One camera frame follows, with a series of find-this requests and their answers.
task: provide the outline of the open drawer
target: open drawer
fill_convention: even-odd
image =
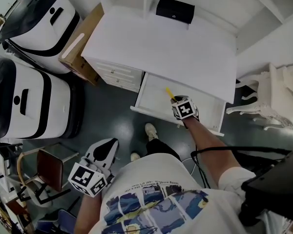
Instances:
[[[171,81],[149,73],[145,74],[135,106],[130,109],[155,118],[167,120],[183,125],[172,112],[169,95],[166,87],[174,95],[189,96],[199,109],[200,122],[213,134],[223,136],[220,132],[226,102],[200,92],[176,81]]]

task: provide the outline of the gray floor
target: gray floor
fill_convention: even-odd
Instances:
[[[235,105],[245,103],[240,100],[241,95],[249,93],[250,91],[237,89]],[[73,139],[29,140],[24,142],[24,149],[30,150],[34,147],[60,141],[83,155],[91,144],[101,139],[115,137],[120,142],[120,148],[112,171],[117,173],[121,167],[130,162],[131,152],[137,151],[141,155],[146,153],[147,136],[144,132],[144,125],[147,122],[151,122],[158,131],[159,139],[173,148],[180,155],[181,159],[190,157],[190,153],[195,150],[195,144],[184,127],[177,128],[173,123],[131,111],[130,106],[134,105],[137,93],[107,85],[104,81],[100,80],[96,87],[89,83],[85,84],[85,96],[84,121],[77,137]],[[225,114],[221,129],[225,136],[221,139],[227,145],[267,146],[293,150],[293,131],[287,129],[269,129],[264,131],[259,123],[251,120],[252,117],[254,116],[241,116],[239,113]],[[56,153],[58,156],[68,155],[67,151],[56,151]],[[65,164],[65,176],[69,174],[73,163],[74,161]],[[25,170],[27,169],[28,173],[33,173],[35,161],[29,159],[25,164]],[[188,170],[191,170],[193,162],[191,160],[186,161],[185,166]],[[198,183],[202,182],[197,169],[193,177]],[[68,208],[79,195],[82,196],[82,194],[73,190],[66,196],[55,200],[53,208]],[[77,214],[79,204],[72,213]],[[42,212],[38,214],[38,211],[33,211],[37,213],[33,216],[34,218],[40,217],[43,214]]]

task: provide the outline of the hand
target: hand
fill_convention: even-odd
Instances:
[[[171,99],[172,111],[177,120],[183,120],[188,117],[194,117],[199,120],[199,110],[188,96],[175,96]]]

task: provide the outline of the yellow pencil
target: yellow pencil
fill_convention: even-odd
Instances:
[[[166,88],[166,92],[169,94],[169,96],[172,100],[177,102],[175,96],[172,94],[171,90],[168,87]]]

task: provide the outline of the black box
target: black box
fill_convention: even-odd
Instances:
[[[194,8],[194,5],[185,2],[160,0],[156,8],[156,14],[190,24],[194,16]]]

